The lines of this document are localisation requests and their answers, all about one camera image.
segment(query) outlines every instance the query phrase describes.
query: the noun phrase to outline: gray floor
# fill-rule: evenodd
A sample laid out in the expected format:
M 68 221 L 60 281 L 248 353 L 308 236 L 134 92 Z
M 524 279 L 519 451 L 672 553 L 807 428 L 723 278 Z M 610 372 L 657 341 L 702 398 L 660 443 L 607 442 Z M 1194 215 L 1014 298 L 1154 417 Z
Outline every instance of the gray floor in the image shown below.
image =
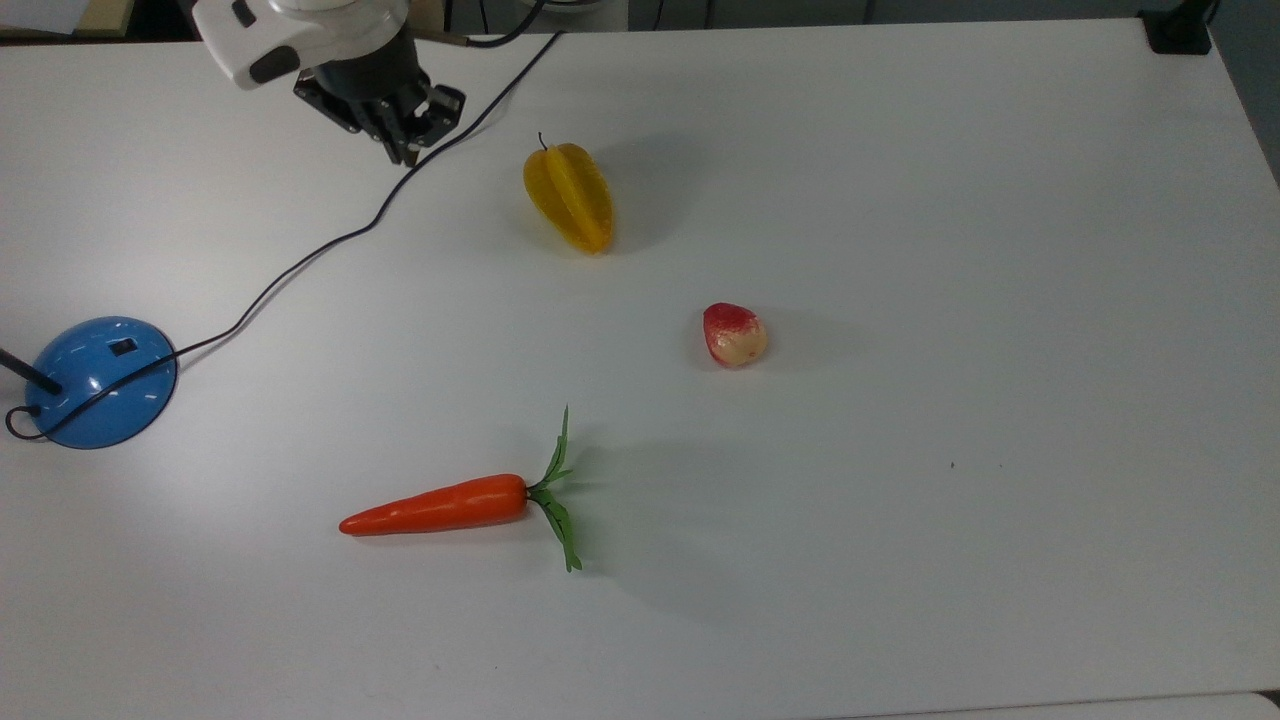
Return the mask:
M 518 0 L 484 0 L 490 29 L 520 17 Z M 858 24 L 867 0 L 660 0 L 662 29 Z M 1132 18 L 1172 0 L 876 0 L 873 23 L 943 23 Z M 652 29 L 659 0 L 628 0 L 630 29 Z M 453 29 L 481 32 L 479 0 L 454 0 Z M 1213 38 L 1253 123 L 1271 173 L 1280 181 L 1280 0 L 1222 0 Z

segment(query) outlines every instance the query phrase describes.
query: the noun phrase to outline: white tabletop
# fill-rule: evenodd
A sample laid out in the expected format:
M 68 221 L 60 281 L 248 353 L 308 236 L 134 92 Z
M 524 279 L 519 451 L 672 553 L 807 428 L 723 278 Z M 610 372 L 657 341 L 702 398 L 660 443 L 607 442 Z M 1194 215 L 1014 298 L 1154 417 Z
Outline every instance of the white tabletop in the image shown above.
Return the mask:
M 544 38 L 421 47 L 468 117 Z M 399 177 L 197 46 L 0 50 L 0 346 L 186 345 Z M 590 150 L 581 258 L 521 165 Z M 822 717 L 1280 687 L 1280 193 L 1137 20 L 568 36 L 143 434 L 0 438 L 20 717 Z M 773 347 L 717 369 L 700 310 Z M 5 407 L 22 384 L 0 377 Z M 534 518 L 346 515 L 536 475 Z

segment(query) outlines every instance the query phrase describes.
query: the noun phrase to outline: carrot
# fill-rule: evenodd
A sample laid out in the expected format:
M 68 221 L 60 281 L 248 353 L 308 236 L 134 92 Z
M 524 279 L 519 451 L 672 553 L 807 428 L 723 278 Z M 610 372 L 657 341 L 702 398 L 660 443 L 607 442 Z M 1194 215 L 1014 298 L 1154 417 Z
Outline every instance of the carrot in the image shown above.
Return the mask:
M 476 478 L 357 512 L 339 523 L 338 530 L 348 536 L 387 536 L 497 525 L 524 518 L 526 505 L 534 502 L 547 514 L 564 547 L 564 569 L 571 573 L 575 568 L 581 570 L 582 561 L 573 552 L 573 527 L 568 511 L 548 489 L 572 473 L 563 468 L 567 448 L 568 407 L 564 409 L 552 461 L 543 479 L 532 486 L 525 486 L 524 478 L 511 473 Z

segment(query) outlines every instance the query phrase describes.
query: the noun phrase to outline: strawberry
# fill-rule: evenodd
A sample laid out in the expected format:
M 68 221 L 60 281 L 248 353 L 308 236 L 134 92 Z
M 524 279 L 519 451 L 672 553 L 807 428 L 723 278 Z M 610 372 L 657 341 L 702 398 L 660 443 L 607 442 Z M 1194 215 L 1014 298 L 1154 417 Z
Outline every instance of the strawberry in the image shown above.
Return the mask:
M 703 336 L 712 357 L 726 368 L 751 363 L 769 345 L 760 318 L 730 302 L 717 302 L 703 310 Z

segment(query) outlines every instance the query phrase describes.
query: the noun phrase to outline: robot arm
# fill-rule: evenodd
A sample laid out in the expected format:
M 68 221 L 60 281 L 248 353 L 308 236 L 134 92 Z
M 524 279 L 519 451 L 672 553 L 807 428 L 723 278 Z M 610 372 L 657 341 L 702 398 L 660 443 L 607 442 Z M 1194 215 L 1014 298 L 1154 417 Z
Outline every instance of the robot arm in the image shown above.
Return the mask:
M 196 27 L 232 81 L 252 90 L 300 72 L 293 92 L 352 133 L 366 132 L 392 163 L 458 124 L 466 96 L 417 64 L 408 0 L 201 0 Z

